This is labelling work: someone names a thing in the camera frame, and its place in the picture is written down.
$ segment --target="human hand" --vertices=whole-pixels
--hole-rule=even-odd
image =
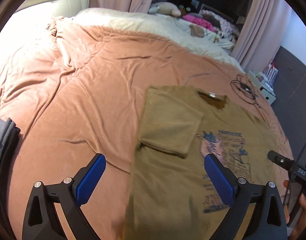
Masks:
[[[283,182],[283,185],[286,188],[287,188],[288,184],[289,184],[288,180],[285,180]],[[301,207],[303,208],[303,212],[301,214],[301,217],[300,217],[299,221],[297,222],[297,224],[295,225],[292,233],[289,236],[290,240],[296,240],[300,236],[300,234],[302,233],[304,228],[306,227],[306,196],[304,196],[303,193],[300,196],[299,203],[300,203]],[[287,206],[284,207],[284,214],[285,214],[286,223],[288,223],[289,220],[290,220],[290,215],[289,215]]]

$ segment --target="stuffed animal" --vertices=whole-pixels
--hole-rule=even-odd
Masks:
[[[149,9],[149,14],[165,14],[165,15],[172,15],[174,17],[180,17],[181,11],[179,8],[170,2],[158,2],[151,4]]]

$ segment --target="silver screw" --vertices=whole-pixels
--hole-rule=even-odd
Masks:
[[[269,182],[269,186],[270,186],[270,187],[275,187],[275,183],[272,182],[272,181],[270,181],[270,182]]]
[[[37,182],[35,182],[34,187],[39,187],[39,186],[41,186],[41,185],[42,185],[42,182],[37,181]]]
[[[71,177],[67,177],[67,178],[65,178],[65,179],[63,180],[63,182],[64,182],[65,184],[69,184],[69,183],[71,183],[71,181],[72,181],[72,178],[71,178]]]
[[[244,179],[244,178],[238,178],[238,180],[237,180],[239,183],[241,183],[241,184],[245,184],[246,183],[246,179]]]

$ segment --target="headboard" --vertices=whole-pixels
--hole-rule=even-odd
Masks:
[[[41,37],[50,18],[73,17],[89,0],[25,0],[0,33],[0,64],[23,45]]]

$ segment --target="olive brown t-shirt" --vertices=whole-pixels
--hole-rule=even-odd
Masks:
[[[125,239],[209,239],[229,208],[205,172],[204,157],[213,153],[237,177],[265,185],[275,178],[270,150],[277,151],[273,132],[228,97],[193,87],[149,87]]]

